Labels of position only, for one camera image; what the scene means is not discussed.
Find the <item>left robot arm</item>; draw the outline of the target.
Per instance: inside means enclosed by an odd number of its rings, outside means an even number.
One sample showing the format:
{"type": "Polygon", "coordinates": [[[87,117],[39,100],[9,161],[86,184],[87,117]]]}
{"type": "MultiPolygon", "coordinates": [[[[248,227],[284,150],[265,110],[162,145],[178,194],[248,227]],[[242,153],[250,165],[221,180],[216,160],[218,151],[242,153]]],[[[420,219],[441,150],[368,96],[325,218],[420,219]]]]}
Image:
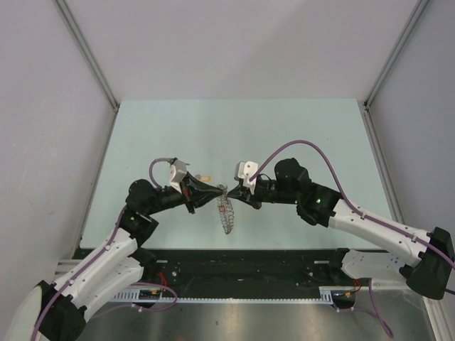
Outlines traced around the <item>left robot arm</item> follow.
{"type": "Polygon", "coordinates": [[[176,185],[154,187],[140,179],[130,187],[114,229],[78,265],[52,283],[41,281],[41,311],[31,339],[76,340],[95,313],[130,285],[151,283],[155,257],[143,249],[159,223],[152,215],[178,206],[189,213],[223,195],[223,190],[185,174],[176,185]]]}

